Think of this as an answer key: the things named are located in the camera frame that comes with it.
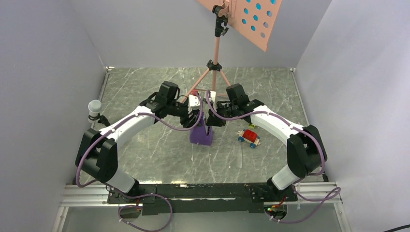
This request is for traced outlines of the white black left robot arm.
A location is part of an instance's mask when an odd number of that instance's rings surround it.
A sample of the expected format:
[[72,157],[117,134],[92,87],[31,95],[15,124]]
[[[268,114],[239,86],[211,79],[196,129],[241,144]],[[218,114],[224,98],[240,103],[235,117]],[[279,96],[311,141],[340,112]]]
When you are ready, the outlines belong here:
[[165,81],[159,91],[142,101],[131,113],[118,122],[101,130],[84,132],[78,149],[75,165],[75,182],[84,188],[96,181],[120,191],[120,197],[132,203],[139,196],[139,181],[125,173],[118,164],[118,151],[140,131],[175,116],[180,119],[178,131],[190,131],[203,119],[203,102],[199,94],[187,95],[179,102],[177,84]]

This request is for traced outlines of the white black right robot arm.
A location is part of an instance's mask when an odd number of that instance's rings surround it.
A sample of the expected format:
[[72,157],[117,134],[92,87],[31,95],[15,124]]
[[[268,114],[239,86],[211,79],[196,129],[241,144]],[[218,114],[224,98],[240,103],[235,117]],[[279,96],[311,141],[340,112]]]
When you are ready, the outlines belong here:
[[267,196],[271,200],[280,200],[286,188],[297,181],[324,172],[327,154],[315,126],[293,123],[273,112],[262,101],[250,100],[241,84],[227,87],[226,92],[228,101],[214,101],[213,92],[206,91],[205,101],[210,110],[208,119],[213,126],[243,119],[269,132],[287,147],[286,165],[267,181]]

